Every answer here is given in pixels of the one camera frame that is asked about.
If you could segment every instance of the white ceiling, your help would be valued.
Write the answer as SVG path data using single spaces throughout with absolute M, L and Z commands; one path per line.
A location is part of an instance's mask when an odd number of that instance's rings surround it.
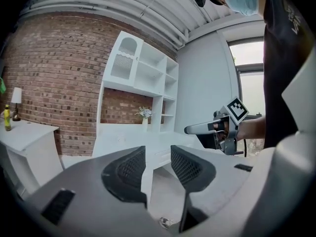
M 260 20 L 209 0 L 204 8 L 194 0 L 30 0 L 21 16 L 49 11 L 82 11 L 115 18 L 153 34 L 176 50 L 223 27 Z

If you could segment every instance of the person's hand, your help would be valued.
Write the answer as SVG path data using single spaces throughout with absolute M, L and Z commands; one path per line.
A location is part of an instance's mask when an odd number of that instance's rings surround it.
M 214 123 L 213 126 L 214 126 L 214 129 L 218 129 L 218 123 Z M 220 141 L 224 140 L 229 133 L 229 123 L 228 122 L 224 122 L 224 127 L 225 127 L 225 132 L 217 133 L 217 137 Z M 237 136 L 236 136 L 237 141 L 242 140 L 244 138 L 244 135 L 245 135 L 245 132 L 243 129 L 243 124 L 241 122 L 239 124 L 239 129 L 238 129 Z

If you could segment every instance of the white floor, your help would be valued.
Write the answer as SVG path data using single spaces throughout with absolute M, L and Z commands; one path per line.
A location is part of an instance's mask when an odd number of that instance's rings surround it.
M 164 168 L 154 171 L 152 199 L 148 208 L 154 219 L 160 217 L 178 223 L 184 206 L 185 190 L 178 179 Z

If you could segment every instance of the person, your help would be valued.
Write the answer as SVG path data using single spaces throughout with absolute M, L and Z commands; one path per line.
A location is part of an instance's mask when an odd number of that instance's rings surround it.
M 266 115 L 240 123 L 237 139 L 265 139 L 264 148 L 276 147 L 298 130 L 282 93 L 308 57 L 315 38 L 291 0 L 211 0 L 242 15 L 258 14 L 264 34 L 264 95 Z

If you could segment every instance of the brick wall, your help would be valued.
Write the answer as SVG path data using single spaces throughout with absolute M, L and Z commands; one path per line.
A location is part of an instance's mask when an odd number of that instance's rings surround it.
M 102 75 L 120 31 L 131 33 L 169 57 L 176 54 L 144 32 L 120 21 L 85 13 L 49 13 L 28 18 L 11 38 L 3 58 L 7 92 L 23 89 L 23 119 L 60 127 L 58 153 L 91 155 Z M 146 96 L 106 89 L 102 122 L 141 123 L 139 106 L 151 107 Z

